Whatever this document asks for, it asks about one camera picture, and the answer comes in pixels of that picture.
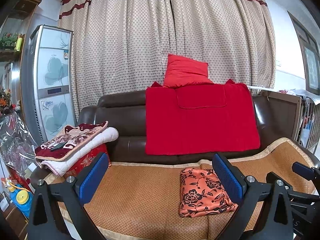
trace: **red pillow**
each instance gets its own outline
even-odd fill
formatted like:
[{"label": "red pillow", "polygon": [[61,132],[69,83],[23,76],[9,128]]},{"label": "red pillow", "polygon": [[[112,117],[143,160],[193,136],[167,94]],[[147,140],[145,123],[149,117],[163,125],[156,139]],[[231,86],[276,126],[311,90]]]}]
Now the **red pillow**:
[{"label": "red pillow", "polygon": [[213,82],[208,79],[208,63],[177,55],[168,55],[163,86],[177,88]]}]

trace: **clear plastic wrap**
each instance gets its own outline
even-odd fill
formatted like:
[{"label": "clear plastic wrap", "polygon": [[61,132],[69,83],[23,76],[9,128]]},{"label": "clear plastic wrap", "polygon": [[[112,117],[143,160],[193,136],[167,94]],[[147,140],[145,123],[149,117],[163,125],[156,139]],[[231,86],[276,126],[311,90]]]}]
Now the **clear plastic wrap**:
[{"label": "clear plastic wrap", "polygon": [[15,113],[0,118],[0,154],[5,164],[21,177],[35,162],[36,143],[21,118]]}]

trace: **beige curtain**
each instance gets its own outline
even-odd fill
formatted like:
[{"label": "beige curtain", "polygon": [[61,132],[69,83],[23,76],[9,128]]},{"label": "beige curtain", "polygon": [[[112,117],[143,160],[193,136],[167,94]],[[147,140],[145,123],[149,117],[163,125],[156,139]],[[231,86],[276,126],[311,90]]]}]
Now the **beige curtain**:
[{"label": "beige curtain", "polygon": [[272,88],[275,38],[263,0],[63,0],[74,31],[76,115],[102,95],[163,82],[168,53],[209,63],[209,78]]}]

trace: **orange floral fabric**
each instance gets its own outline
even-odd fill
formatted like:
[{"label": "orange floral fabric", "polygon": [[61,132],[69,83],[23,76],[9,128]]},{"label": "orange floral fabric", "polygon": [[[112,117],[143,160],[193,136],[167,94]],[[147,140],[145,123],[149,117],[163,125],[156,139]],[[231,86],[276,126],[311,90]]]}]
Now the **orange floral fabric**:
[{"label": "orange floral fabric", "polygon": [[234,211],[234,204],[213,169],[185,168],[180,173],[181,217],[199,217]]}]

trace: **red blanket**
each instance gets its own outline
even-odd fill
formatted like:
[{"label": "red blanket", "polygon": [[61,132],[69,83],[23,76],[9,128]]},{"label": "red blanket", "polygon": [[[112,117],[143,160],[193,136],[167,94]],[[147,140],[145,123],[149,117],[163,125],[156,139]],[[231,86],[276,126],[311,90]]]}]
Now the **red blanket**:
[{"label": "red blanket", "polygon": [[204,84],[146,91],[146,153],[183,155],[260,147],[245,84]]}]

